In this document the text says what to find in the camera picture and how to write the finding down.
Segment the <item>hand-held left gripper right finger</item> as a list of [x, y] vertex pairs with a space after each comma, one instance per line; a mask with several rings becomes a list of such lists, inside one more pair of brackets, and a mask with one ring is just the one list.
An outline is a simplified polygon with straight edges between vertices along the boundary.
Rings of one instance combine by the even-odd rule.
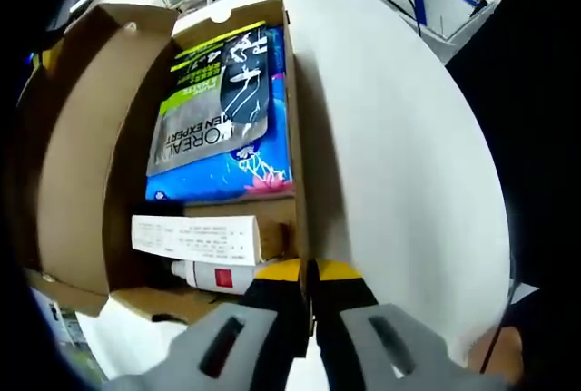
[[332, 390], [501, 390], [498, 376], [455, 363], [443, 337], [394, 304], [379, 303], [344, 262], [310, 263], [316, 340]]

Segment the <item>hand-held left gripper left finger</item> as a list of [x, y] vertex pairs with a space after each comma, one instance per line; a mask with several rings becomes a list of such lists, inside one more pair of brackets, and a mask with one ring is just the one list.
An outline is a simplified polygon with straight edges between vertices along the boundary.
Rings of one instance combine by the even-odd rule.
[[166, 358], [106, 390], [282, 390], [304, 357], [310, 302], [304, 259], [267, 265], [236, 303], [222, 303], [178, 335]]

